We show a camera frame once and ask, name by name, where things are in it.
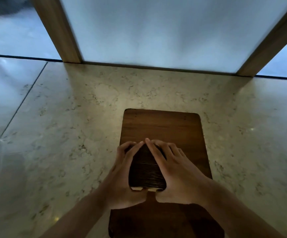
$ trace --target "dark brown object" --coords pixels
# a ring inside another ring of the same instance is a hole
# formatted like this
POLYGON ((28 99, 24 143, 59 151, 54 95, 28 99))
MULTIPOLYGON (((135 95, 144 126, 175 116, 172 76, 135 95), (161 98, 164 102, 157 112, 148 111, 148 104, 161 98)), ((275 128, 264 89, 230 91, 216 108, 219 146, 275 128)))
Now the dark brown object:
POLYGON ((31 0, 63 62, 81 63, 82 56, 60 0, 31 0))
MULTIPOLYGON (((165 157, 162 149, 158 146, 157 148, 165 157)), ((134 155, 128 180, 131 188, 157 188, 164 190, 167 187, 161 170, 146 144, 134 155)))
MULTIPOLYGON (((207 177, 212 178, 200 116, 193 113, 127 109, 124 112, 120 143, 145 138, 173 142, 207 177)), ((130 237, 224 237, 224 231, 199 205, 158 203, 148 192, 146 202, 112 210, 109 234, 130 237)))
POLYGON ((254 77, 286 45, 287 12, 237 71, 237 75, 254 77))

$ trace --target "person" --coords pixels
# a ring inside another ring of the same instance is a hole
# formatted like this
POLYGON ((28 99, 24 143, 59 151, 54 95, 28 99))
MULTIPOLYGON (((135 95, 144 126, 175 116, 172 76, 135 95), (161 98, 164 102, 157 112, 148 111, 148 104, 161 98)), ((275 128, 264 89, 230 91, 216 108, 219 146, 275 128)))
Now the person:
MULTIPOLYGON (((164 191, 156 192, 158 202, 199 204, 231 238, 283 238, 231 192, 206 177, 175 144, 148 138, 145 142, 167 184, 164 191), (155 145, 162 148, 167 159, 155 145)), ((99 187, 82 198, 41 238, 84 238, 107 210, 127 208, 144 202, 147 191, 133 191, 128 185, 133 156, 143 144, 143 141, 138 144, 129 141, 120 145, 117 148, 115 164, 99 187), (125 149, 130 145, 134 146, 125 153, 125 149)))

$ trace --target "wood grain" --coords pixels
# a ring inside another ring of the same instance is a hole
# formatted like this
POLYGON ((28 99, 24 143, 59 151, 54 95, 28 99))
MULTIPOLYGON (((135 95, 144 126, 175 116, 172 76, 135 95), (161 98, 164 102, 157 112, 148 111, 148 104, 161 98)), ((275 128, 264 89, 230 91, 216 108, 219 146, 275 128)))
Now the wood grain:
POLYGON ((82 56, 60 0, 31 0, 63 62, 81 63, 82 56))
POLYGON ((286 45, 287 12, 237 71, 237 75, 254 77, 286 45))
MULTIPOLYGON (((194 113, 127 109, 120 143, 146 137, 173 142, 206 176, 212 178, 200 116, 194 113)), ((146 202, 112 210, 110 237, 224 237, 224 231, 199 205, 158 203, 153 192, 146 202)))

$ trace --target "beige stone surface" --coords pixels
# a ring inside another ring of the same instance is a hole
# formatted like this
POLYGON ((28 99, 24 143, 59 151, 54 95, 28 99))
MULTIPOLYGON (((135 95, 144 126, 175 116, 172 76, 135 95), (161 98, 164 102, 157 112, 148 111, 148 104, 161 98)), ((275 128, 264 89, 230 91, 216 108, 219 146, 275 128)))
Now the beige stone surface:
POLYGON ((0 58, 0 135, 45 64, 40 60, 0 58))
POLYGON ((4 133, 0 237, 37 237, 98 186, 127 108, 198 113, 213 179, 287 235, 287 80, 48 63, 4 133))

